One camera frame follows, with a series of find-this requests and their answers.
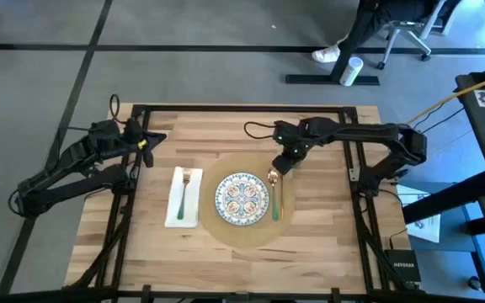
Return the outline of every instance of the black desk frame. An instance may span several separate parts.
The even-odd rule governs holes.
[[[376,10],[376,0],[360,0],[356,19],[347,40],[343,43],[340,56],[330,75],[287,75],[285,82],[288,84],[339,84],[345,67],[349,64],[349,58],[360,42],[371,17]],[[381,85],[377,76],[358,76],[353,85]]]
[[[220,105],[134,105],[131,114],[135,117],[142,116],[142,127],[146,129],[151,122],[151,113],[156,111],[216,111],[216,112],[297,112],[297,113],[334,113],[338,114],[340,123],[358,124],[358,116],[355,107],[293,107],[293,106],[220,106]],[[354,159],[352,156],[351,145],[344,141],[344,155],[347,168],[354,168]],[[365,153],[361,142],[355,143],[356,155],[359,164],[364,166]],[[141,166],[141,157],[136,156],[135,164],[137,167]],[[121,163],[127,165],[129,156],[122,158]],[[139,178],[140,170],[138,169],[135,179]],[[151,291],[150,285],[143,285],[142,290],[136,291],[122,291],[119,290],[120,276],[123,268],[123,261],[125,256],[126,240],[130,227],[130,218],[132,216],[132,209],[134,206],[134,198],[136,190],[129,193],[128,199],[123,210],[123,218],[119,226],[115,227],[117,214],[120,212],[120,195],[115,195],[112,201],[112,207],[109,214],[109,221],[106,228],[104,244],[106,244],[114,234],[120,233],[119,246],[115,256],[115,270],[112,275],[112,281],[109,286],[104,285],[105,267],[108,259],[103,262],[96,271],[96,283],[94,287],[84,286],[74,288],[64,288],[62,290],[48,290],[39,292],[30,292],[22,294],[9,294],[16,272],[12,273],[13,268],[18,269],[18,266],[23,252],[20,254],[13,254],[18,259],[11,259],[8,262],[6,274],[11,273],[6,279],[3,279],[0,284],[0,302],[78,302],[91,300],[109,300],[117,302],[120,297],[135,297],[141,298],[141,302],[153,302],[155,298],[194,298],[194,299],[227,299],[227,300],[327,300],[330,303],[340,303],[343,300],[357,300],[363,302],[483,302],[483,300],[473,300],[465,298],[455,298],[442,295],[427,295],[424,292],[416,290],[406,290],[405,284],[401,278],[394,271],[391,262],[383,252],[381,245],[381,236],[379,234],[379,227],[377,224],[376,208],[374,200],[371,197],[365,197],[367,204],[367,213],[370,222],[370,229],[366,226],[362,216],[360,194],[356,191],[357,181],[349,181],[351,191],[351,198],[354,211],[354,222],[357,231],[357,237],[360,249],[360,261],[362,265],[363,277],[365,281],[365,294],[348,295],[340,294],[339,289],[331,289],[329,294],[269,294],[269,293],[231,293],[231,292],[164,292]],[[19,237],[21,242],[15,244],[16,247],[25,249],[27,247],[27,240],[29,237]],[[370,259],[367,251],[369,246],[372,252],[376,255],[379,277],[382,289],[376,289],[373,285]],[[397,290],[391,290],[389,279],[394,283]]]

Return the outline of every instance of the gold fork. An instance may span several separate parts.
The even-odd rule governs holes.
[[[181,205],[179,206],[179,212],[177,213],[177,219],[182,220],[184,218],[184,193],[186,192],[186,185],[190,182],[190,171],[188,168],[183,169],[183,198],[181,199]]]

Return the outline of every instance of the white napkin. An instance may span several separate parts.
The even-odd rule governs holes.
[[[191,228],[198,226],[200,184],[203,169],[192,168],[190,171],[190,181],[186,184],[184,194],[184,218],[182,220],[177,219],[177,214],[183,198],[183,168],[175,167],[173,171],[172,188],[169,190],[168,211],[164,223],[166,227]]]

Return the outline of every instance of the yellow cable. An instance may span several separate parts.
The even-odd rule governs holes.
[[[459,96],[461,96],[462,94],[465,94],[465,93],[469,93],[469,92],[472,92],[473,90],[477,89],[477,88],[481,88],[485,86],[485,81],[484,82],[480,82],[479,84],[477,85],[473,85],[471,86],[470,88],[466,88],[458,93],[455,93],[453,95],[451,95],[450,97],[447,97],[447,98],[444,98],[442,100],[440,100],[438,103],[434,104],[432,107],[426,109],[425,111],[423,111],[422,113],[420,114],[417,114],[414,118],[410,119],[408,124],[411,124],[413,123],[414,121],[416,121],[418,118],[422,117],[423,115],[429,113],[430,111],[434,110],[436,107],[442,105],[442,104],[445,104],[449,101],[451,101],[453,98],[457,98]]]

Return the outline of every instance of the placemat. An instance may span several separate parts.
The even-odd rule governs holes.
[[[272,188],[267,173],[274,157],[275,154],[268,153],[236,154],[218,160],[215,165],[204,170],[200,188],[200,222],[216,240],[231,247],[259,247],[271,242],[290,224],[295,209],[291,172],[275,185],[279,211],[280,199],[284,202],[284,216],[279,221],[273,221],[272,199],[265,216],[251,226],[234,226],[226,222],[218,215],[215,207],[218,184],[233,173],[251,173],[260,178],[267,185],[270,197]]]

